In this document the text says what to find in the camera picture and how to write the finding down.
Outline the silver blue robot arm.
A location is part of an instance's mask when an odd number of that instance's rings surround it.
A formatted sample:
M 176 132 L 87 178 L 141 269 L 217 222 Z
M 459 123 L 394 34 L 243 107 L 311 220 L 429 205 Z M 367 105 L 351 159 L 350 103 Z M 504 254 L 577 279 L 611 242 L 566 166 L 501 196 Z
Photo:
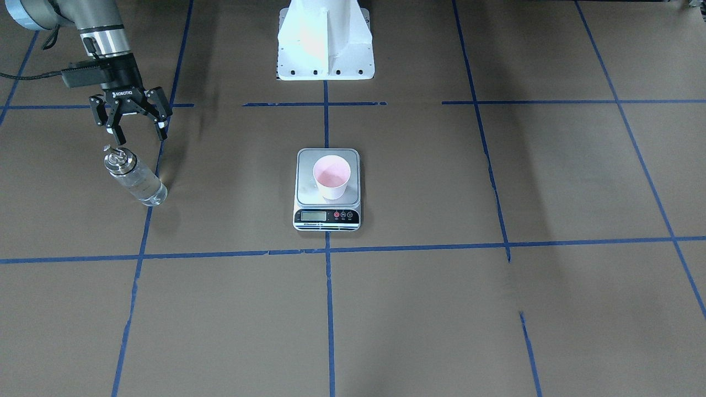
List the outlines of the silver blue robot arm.
M 95 124 L 113 135 L 118 145 L 126 143 L 120 126 L 124 115 L 146 116 L 154 124 L 157 138 L 167 139 L 172 107 L 161 87 L 145 88 L 116 2 L 7 1 L 5 6 L 25 29 L 50 31 L 43 49 L 55 45 L 64 26 L 73 26 L 79 33 L 88 60 L 35 75 L 35 79 L 61 76 L 69 88 L 98 85 L 101 93 L 90 97 Z

